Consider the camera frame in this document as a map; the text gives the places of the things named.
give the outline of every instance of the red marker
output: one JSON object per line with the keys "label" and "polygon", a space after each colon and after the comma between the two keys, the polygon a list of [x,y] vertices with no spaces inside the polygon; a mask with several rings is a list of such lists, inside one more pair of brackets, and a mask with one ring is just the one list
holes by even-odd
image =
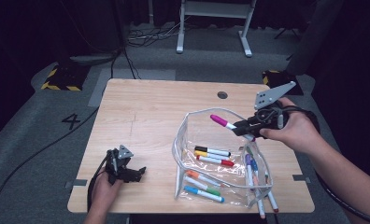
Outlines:
{"label": "red marker", "polygon": [[217,164],[226,165],[226,166],[234,166],[235,164],[232,161],[224,161],[224,160],[217,160],[209,157],[203,157],[203,156],[196,156],[196,159],[199,161],[211,161]]}

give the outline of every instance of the cable on floor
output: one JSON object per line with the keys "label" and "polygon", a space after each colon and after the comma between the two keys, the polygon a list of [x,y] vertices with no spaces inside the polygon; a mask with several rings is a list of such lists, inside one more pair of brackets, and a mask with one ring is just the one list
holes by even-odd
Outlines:
{"label": "cable on floor", "polygon": [[43,152],[44,150],[46,150],[47,148],[53,146],[54,144],[60,142],[61,140],[65,139],[69,134],[73,133],[74,131],[76,131],[78,128],[80,128],[84,123],[86,123],[97,111],[98,111],[98,108],[97,107],[92,113],[91,115],[89,115],[89,117],[87,117],[83,122],[81,122],[77,127],[75,127],[73,130],[71,130],[70,132],[66,133],[65,135],[63,135],[62,137],[58,138],[57,140],[51,142],[50,144],[48,144],[47,146],[45,147],[42,147],[40,150],[38,150],[36,153],[34,153],[33,155],[31,155],[28,159],[26,159],[25,161],[23,161],[22,163],[20,163],[20,165],[18,165],[11,173],[10,175],[7,176],[7,178],[5,179],[4,183],[1,185],[0,187],[0,194],[2,192],[2,190],[4,189],[4,186],[5,184],[8,182],[8,180],[20,169],[23,167],[23,165],[25,163],[27,163],[28,161],[30,161],[31,159],[33,159],[35,156],[39,155],[39,153]]}

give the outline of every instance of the marker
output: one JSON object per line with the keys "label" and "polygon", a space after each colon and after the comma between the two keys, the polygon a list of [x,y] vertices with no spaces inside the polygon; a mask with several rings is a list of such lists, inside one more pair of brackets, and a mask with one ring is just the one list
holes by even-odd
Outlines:
{"label": "marker", "polygon": [[217,196],[217,195],[214,195],[214,194],[210,194],[210,193],[207,193],[205,191],[202,191],[200,189],[196,189],[196,188],[193,188],[193,187],[190,187],[190,186],[185,186],[184,189],[186,191],[190,192],[190,193],[194,193],[194,194],[197,194],[197,195],[200,195],[200,196],[209,198],[209,199],[214,200],[214,201],[217,201],[219,203],[223,203],[225,201],[220,196]]}
{"label": "marker", "polygon": [[[268,184],[269,175],[267,174],[267,171],[264,172],[264,177],[265,177],[266,184]],[[278,213],[278,204],[276,203],[275,197],[273,196],[273,192],[271,189],[269,193],[267,194],[267,197],[269,198],[269,201],[272,204],[273,211],[275,213]]]}
{"label": "marker", "polygon": [[207,177],[205,177],[203,175],[199,175],[199,173],[197,173],[195,171],[187,171],[186,174],[189,175],[189,176],[191,176],[191,177],[193,177],[193,178],[206,181],[207,183],[210,183],[210,184],[212,184],[214,186],[217,186],[217,187],[220,187],[221,186],[221,184],[215,182],[214,180],[208,179]]}
{"label": "marker", "polygon": [[[258,190],[255,190],[256,197],[260,196],[260,192]],[[262,200],[258,201],[258,210],[260,212],[260,216],[262,219],[266,218],[266,215],[264,214],[264,208],[263,208],[263,202]]]}
{"label": "marker", "polygon": [[217,150],[217,149],[212,149],[212,148],[208,148],[208,147],[194,147],[194,150],[214,153],[214,154],[217,154],[217,155],[222,155],[222,156],[227,156],[227,157],[231,156],[231,153],[228,152],[228,151]]}
{"label": "marker", "polygon": [[[252,175],[252,181],[254,182],[255,185],[259,185],[259,181],[258,181],[258,166],[257,166],[257,163],[254,159],[251,158],[251,155],[250,154],[247,154],[246,155],[246,163],[247,163],[247,171],[249,172],[249,167],[251,168],[250,170],[250,173]],[[260,196],[260,192],[256,189],[255,190],[255,197],[259,197]],[[258,200],[257,202],[258,204],[258,210],[259,210],[259,213],[260,213],[260,216],[262,219],[266,218],[266,215],[264,213],[264,208],[263,208],[263,202],[262,200]]]}
{"label": "marker", "polygon": [[197,188],[203,189],[203,190],[205,190],[206,192],[208,192],[210,194],[221,196],[221,193],[219,191],[217,191],[216,189],[209,188],[207,185],[202,184],[199,181],[196,181],[196,180],[194,180],[194,179],[192,179],[188,176],[185,176],[185,180],[194,184]]}
{"label": "marker", "polygon": [[254,160],[254,159],[251,159],[251,167],[252,167],[252,170],[254,171],[254,173],[257,175],[258,177],[258,165],[257,165],[257,162]]}
{"label": "marker", "polygon": [[199,161],[210,161],[210,162],[214,162],[214,163],[221,164],[221,165],[226,165],[226,166],[234,166],[235,165],[232,161],[217,160],[217,159],[204,157],[204,156],[199,156],[199,155],[196,156],[196,159],[199,160]]}
{"label": "marker", "polygon": [[254,184],[252,183],[252,169],[251,169],[251,159],[250,158],[251,158],[250,154],[247,154],[246,155],[247,175],[249,177],[249,185],[252,187],[254,186]]}
{"label": "marker", "polygon": [[217,155],[217,154],[213,154],[213,153],[208,153],[208,152],[204,152],[204,151],[199,151],[199,150],[195,150],[194,155],[209,157],[209,158],[213,158],[213,159],[217,159],[217,160],[223,160],[223,161],[230,160],[229,157],[225,157],[225,156],[221,156],[221,155]]}
{"label": "marker", "polygon": [[[227,120],[225,119],[222,119],[220,116],[217,116],[217,115],[210,115],[210,118],[212,120],[214,120],[215,122],[219,123],[222,127],[225,127],[229,130],[232,130],[232,129],[235,129],[236,126],[234,126],[233,124],[229,123]],[[245,137],[246,139],[250,140],[250,141],[253,141],[254,140],[254,136],[252,136],[251,134],[244,134],[243,137]]]}

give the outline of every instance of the pink marker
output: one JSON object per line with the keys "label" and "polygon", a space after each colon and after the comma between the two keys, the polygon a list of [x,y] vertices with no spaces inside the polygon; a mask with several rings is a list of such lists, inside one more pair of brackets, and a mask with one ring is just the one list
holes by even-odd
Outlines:
{"label": "pink marker", "polygon": [[[219,123],[222,127],[225,127],[229,130],[232,130],[232,129],[235,129],[236,127],[229,123],[227,120],[225,119],[222,119],[220,116],[218,115],[210,115],[210,118],[212,120],[214,120],[215,122]],[[254,140],[254,137],[250,134],[245,134],[243,135],[243,137],[245,137],[246,139],[250,140],[250,141],[253,141]]]}

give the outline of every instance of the wooden table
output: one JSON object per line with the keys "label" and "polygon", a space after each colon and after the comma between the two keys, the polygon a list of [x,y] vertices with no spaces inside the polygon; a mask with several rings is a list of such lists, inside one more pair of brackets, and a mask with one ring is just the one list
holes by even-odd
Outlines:
{"label": "wooden table", "polygon": [[[87,188],[108,149],[124,145],[134,153],[128,168],[147,166],[139,183],[124,184],[111,212],[148,213],[258,213],[257,206],[246,207],[216,203],[192,203],[174,199],[177,164],[171,153],[178,127],[188,112],[210,107],[233,110],[244,118],[253,115],[255,95],[264,85],[211,82],[111,79],[95,119],[77,179],[88,180],[86,186],[74,186],[68,209],[87,211]],[[221,99],[218,92],[228,97]],[[257,143],[267,160],[273,192],[281,213],[310,213],[314,203],[301,175],[294,152],[280,142]],[[263,200],[266,212],[272,208]]]}

